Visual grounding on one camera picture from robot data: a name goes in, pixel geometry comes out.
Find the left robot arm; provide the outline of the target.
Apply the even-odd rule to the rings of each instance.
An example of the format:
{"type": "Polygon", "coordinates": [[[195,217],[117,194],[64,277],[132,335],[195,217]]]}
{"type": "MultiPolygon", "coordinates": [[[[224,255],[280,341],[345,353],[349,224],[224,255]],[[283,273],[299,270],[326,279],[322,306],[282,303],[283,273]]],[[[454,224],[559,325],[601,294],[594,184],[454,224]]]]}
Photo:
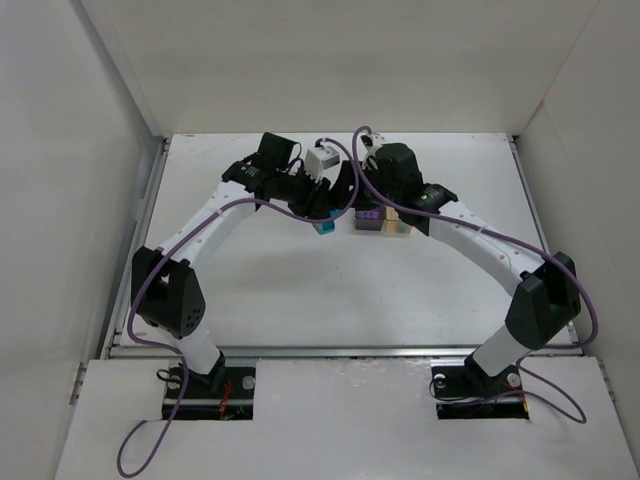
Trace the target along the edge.
{"type": "Polygon", "coordinates": [[[256,152],[226,168],[205,204],[170,238],[155,248],[140,247],[131,264],[131,303],[127,332],[142,319],[157,329],[159,348],[175,353],[188,373],[208,378],[221,369],[223,354],[207,316],[200,278],[234,229],[260,207],[273,207],[295,220],[323,227],[339,208],[329,203],[327,169],[339,152],[324,143],[309,148],[296,166],[295,143],[272,133],[256,152]]]}

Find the purple printed lego brick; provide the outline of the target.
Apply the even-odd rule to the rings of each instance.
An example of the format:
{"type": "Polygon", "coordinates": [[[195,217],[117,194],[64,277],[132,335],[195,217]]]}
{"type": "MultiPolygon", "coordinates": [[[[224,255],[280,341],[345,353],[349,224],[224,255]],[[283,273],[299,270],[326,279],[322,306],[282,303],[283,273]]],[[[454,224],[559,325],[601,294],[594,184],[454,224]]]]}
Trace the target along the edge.
{"type": "Polygon", "coordinates": [[[383,222],[385,218],[384,209],[380,207],[369,210],[358,211],[358,219],[366,222],[383,222]]]}

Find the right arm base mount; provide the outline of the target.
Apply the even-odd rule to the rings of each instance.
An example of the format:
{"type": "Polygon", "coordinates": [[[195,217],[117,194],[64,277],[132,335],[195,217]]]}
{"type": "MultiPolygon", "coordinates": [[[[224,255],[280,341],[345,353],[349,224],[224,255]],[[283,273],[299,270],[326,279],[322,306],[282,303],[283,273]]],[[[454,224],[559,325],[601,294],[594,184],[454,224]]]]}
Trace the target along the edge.
{"type": "Polygon", "coordinates": [[[429,393],[439,420],[528,420],[519,370],[509,366],[487,377],[464,365],[431,368],[429,393]]]}

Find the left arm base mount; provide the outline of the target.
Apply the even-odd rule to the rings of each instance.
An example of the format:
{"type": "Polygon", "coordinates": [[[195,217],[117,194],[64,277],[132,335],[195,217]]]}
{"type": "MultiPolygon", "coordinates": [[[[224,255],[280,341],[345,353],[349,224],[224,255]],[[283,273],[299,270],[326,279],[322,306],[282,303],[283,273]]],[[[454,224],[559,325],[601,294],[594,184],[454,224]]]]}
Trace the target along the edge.
{"type": "Polygon", "coordinates": [[[180,364],[159,369],[156,378],[165,384],[161,408],[162,418],[168,420],[178,405],[175,420],[184,421],[250,421],[254,413],[256,367],[254,365],[226,365],[213,377],[198,377],[190,373],[182,400],[178,402],[183,380],[180,364]]]}

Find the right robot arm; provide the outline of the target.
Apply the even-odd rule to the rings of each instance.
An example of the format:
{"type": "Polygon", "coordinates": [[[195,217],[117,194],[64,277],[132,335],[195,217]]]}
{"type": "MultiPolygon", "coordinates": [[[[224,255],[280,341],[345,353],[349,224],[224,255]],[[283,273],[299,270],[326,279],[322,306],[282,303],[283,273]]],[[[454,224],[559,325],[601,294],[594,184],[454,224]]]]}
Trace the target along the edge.
{"type": "Polygon", "coordinates": [[[427,183],[415,153],[403,143],[365,136],[363,161],[354,155],[330,191],[338,209],[382,204],[422,234],[462,254],[496,280],[511,298],[503,325],[465,360],[476,383],[498,377],[519,359],[544,348],[581,311],[573,260],[497,232],[446,187],[427,183]]]}

